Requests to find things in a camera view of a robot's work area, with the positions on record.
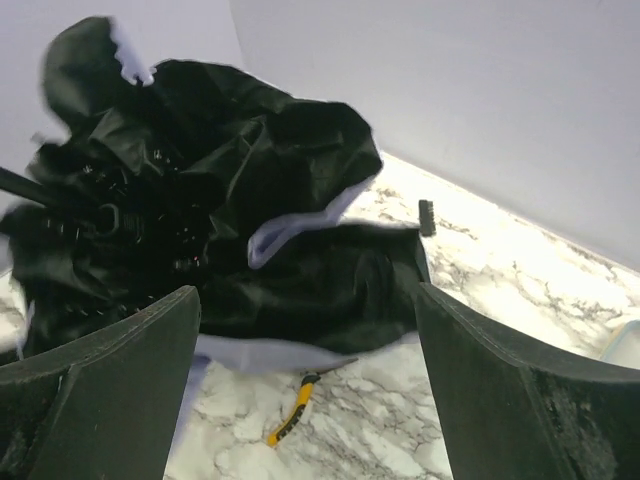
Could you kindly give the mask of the lilac umbrella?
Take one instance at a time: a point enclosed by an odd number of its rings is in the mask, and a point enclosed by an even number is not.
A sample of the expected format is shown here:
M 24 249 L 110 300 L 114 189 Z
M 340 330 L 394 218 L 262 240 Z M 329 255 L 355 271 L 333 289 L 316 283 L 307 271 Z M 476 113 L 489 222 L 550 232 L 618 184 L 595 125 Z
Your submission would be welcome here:
M 74 211 L 2 216 L 37 355 L 176 288 L 197 289 L 197 350 L 230 368 L 304 369 L 415 333 L 429 278 L 417 229 L 343 222 L 381 172 L 369 124 L 235 67 L 133 66 L 111 17 L 48 45 L 49 110 L 69 129 L 29 171 Z

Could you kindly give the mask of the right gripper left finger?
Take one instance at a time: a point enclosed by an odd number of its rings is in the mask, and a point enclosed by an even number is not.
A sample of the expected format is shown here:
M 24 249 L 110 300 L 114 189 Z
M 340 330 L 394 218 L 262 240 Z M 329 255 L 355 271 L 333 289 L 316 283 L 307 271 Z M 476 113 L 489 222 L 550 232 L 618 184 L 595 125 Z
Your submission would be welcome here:
M 1 476 L 160 479 L 198 335 L 183 286 L 99 331 L 1 368 Z

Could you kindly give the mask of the yellow black needle-nose pliers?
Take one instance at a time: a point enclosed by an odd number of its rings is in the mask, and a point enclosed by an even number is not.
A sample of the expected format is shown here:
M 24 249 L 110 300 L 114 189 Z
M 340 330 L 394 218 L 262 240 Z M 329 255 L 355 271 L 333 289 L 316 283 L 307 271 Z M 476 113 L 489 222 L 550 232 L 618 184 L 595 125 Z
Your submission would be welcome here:
M 266 443 L 269 447 L 275 448 L 300 422 L 302 415 L 306 407 L 308 406 L 311 397 L 313 395 L 315 384 L 328 372 L 343 368 L 355 362 L 353 360 L 346 360 L 339 363 L 337 366 L 324 368 L 320 370 L 306 371 L 302 377 L 295 404 L 291 409 L 288 417 L 266 438 Z

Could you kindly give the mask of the small black bar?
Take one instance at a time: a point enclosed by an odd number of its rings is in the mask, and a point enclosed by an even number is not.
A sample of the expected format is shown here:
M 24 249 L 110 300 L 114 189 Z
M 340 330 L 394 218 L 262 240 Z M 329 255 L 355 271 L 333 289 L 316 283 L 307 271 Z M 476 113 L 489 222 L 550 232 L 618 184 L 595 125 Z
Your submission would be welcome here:
M 420 200 L 418 202 L 418 210 L 420 235 L 425 238 L 433 237 L 436 234 L 433 202 L 429 200 Z

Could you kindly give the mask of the beige umbrella case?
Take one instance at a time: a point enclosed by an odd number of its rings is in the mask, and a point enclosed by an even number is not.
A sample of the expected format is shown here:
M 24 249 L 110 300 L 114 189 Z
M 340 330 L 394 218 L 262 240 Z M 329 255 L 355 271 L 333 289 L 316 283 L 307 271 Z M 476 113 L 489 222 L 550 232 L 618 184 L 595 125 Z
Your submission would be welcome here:
M 599 360 L 635 370 L 640 369 L 640 321 L 632 320 L 617 328 L 600 354 Z

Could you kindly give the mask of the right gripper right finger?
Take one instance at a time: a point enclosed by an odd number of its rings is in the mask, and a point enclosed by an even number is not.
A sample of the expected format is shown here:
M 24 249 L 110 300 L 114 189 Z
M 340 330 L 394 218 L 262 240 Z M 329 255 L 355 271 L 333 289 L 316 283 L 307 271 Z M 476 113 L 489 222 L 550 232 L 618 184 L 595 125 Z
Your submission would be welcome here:
M 421 288 L 419 336 L 454 478 L 638 478 L 638 370 L 559 349 Z

